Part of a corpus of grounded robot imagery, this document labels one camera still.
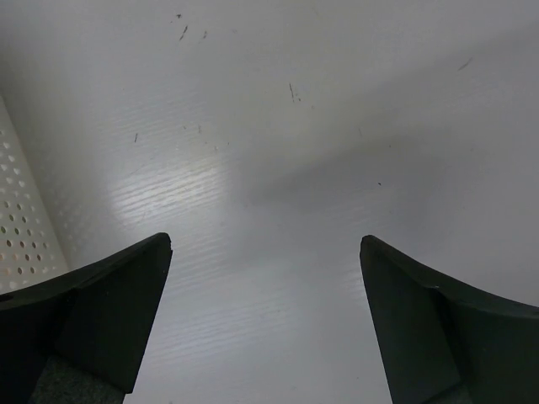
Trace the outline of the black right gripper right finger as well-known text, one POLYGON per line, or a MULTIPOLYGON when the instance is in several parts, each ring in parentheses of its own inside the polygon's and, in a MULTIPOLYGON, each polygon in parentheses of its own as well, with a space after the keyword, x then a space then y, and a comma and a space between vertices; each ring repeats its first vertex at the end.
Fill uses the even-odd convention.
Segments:
POLYGON ((536 403, 538 309, 465 284, 374 236, 361 274, 395 403, 536 403))

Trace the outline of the white perforated plastic box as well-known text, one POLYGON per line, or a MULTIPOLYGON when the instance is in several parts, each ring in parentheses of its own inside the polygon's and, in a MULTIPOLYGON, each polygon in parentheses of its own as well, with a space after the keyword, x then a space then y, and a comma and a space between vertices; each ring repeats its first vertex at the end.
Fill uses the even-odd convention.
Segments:
POLYGON ((1 293, 69 271, 5 104, 0 112, 1 293))

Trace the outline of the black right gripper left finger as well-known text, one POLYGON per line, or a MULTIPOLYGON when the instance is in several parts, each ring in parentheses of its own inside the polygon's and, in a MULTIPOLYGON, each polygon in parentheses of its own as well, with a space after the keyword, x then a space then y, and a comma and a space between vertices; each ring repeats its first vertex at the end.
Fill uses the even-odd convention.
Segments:
POLYGON ((134 390, 172 259, 164 232, 1 295, 3 403, 122 403, 134 390))

